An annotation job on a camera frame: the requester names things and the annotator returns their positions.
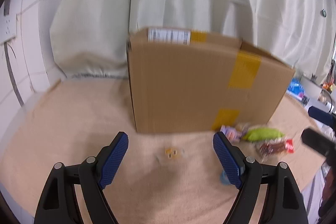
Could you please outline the purple plush toy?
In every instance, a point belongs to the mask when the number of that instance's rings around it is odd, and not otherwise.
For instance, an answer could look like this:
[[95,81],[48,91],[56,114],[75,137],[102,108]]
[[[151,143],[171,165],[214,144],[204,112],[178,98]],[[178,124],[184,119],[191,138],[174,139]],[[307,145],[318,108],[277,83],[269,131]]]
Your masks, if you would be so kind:
[[220,128],[220,131],[224,133],[226,138],[232,143],[232,142],[240,142],[242,137],[247,133],[248,131],[248,125],[246,124],[237,124],[236,126],[225,126],[222,125]]

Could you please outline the lime green snack bag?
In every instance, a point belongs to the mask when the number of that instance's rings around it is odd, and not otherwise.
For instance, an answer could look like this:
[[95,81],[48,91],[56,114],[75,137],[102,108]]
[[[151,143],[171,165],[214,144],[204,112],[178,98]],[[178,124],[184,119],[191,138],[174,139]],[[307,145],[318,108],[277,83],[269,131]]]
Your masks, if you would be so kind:
[[284,137],[285,134],[276,128],[258,127],[248,130],[241,138],[244,141],[256,142]]

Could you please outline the blue tissue pack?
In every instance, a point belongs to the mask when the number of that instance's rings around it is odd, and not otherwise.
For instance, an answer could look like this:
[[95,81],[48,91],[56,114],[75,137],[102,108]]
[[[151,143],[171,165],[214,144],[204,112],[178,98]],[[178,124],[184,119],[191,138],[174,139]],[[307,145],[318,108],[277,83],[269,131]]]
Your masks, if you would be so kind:
[[305,96],[304,88],[300,81],[296,78],[291,79],[291,82],[287,87],[286,93],[298,100],[299,102],[301,102]]

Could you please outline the beige table cloth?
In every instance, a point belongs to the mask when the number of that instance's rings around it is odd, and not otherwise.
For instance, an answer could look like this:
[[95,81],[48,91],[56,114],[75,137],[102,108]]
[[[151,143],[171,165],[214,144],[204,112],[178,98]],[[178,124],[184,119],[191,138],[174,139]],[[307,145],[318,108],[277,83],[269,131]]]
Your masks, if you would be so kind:
[[[1,183],[34,215],[55,163],[74,165],[97,155],[120,131],[129,147],[104,194],[119,223],[222,223],[237,195],[220,181],[213,132],[137,133],[126,80],[68,80],[29,111],[1,157]],[[163,163],[164,147],[185,150]]]

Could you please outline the small clear yellow packet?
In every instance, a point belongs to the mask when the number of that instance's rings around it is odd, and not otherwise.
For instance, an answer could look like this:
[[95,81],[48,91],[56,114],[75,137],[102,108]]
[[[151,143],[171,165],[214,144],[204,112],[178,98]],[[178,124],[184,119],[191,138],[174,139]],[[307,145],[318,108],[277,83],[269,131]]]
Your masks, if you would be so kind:
[[171,163],[183,158],[185,150],[178,147],[164,147],[160,149],[155,155],[158,162]]

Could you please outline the brown cardboard box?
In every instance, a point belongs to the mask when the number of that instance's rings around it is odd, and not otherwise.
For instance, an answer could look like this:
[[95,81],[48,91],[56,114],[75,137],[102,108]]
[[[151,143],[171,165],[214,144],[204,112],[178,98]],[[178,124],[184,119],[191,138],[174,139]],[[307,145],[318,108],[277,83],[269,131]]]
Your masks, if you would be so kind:
[[132,33],[127,66],[135,128],[149,134],[265,124],[294,76],[245,40],[177,28]]

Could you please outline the pale green curtain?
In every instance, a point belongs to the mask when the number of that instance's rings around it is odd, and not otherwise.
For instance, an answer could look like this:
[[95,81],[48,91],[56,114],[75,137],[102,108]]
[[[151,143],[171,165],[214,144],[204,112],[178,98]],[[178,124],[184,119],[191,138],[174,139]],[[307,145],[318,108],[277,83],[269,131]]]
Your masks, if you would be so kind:
[[126,42],[144,27],[242,38],[322,81],[335,38],[335,0],[62,0],[50,36],[68,76],[125,76]]

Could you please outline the light blue plush keychain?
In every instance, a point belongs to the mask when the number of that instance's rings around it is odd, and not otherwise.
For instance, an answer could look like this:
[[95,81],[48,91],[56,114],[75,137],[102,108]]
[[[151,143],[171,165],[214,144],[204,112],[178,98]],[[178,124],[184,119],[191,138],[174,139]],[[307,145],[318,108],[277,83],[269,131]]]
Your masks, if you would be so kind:
[[225,170],[222,171],[221,175],[220,175],[220,182],[223,185],[231,185],[230,180],[225,172]]

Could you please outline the white wall socket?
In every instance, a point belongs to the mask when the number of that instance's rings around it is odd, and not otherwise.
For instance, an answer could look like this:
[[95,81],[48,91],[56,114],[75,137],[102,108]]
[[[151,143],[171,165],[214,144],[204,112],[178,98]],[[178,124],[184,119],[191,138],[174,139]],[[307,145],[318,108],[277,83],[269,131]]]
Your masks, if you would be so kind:
[[3,44],[17,36],[16,17],[1,16],[0,21],[0,43]]

